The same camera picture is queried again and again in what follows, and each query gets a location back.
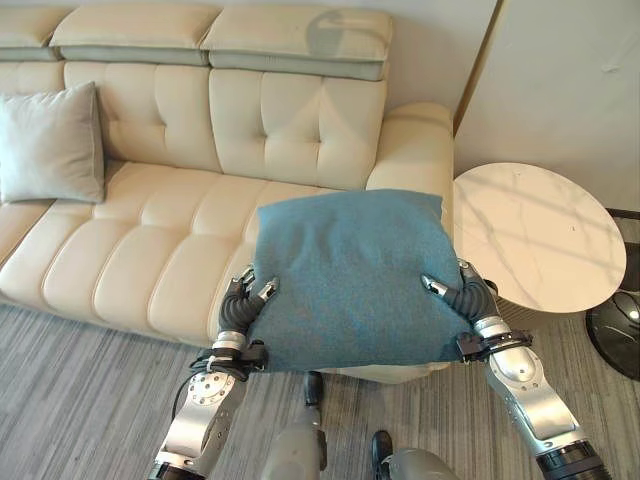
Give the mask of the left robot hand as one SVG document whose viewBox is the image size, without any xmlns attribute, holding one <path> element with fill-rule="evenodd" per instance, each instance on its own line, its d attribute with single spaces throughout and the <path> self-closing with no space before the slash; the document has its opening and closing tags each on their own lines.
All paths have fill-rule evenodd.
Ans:
<svg viewBox="0 0 640 480">
<path fill-rule="evenodd" d="M 227 333 L 246 337 L 264 306 L 279 288 L 278 277 L 273 277 L 257 290 L 253 289 L 255 280 L 252 264 L 231 278 L 220 305 L 218 337 Z"/>
</svg>

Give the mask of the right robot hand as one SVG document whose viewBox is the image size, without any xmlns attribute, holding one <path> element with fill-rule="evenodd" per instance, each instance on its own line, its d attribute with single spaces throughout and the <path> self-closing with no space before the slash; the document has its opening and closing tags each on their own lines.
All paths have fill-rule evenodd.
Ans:
<svg viewBox="0 0 640 480">
<path fill-rule="evenodd" d="M 463 317 L 481 337 L 506 333 L 509 327 L 499 312 L 488 284 L 470 262 L 459 259 L 458 265 L 462 279 L 460 289 L 446 286 L 425 274 L 421 275 L 423 286 Z"/>
</svg>

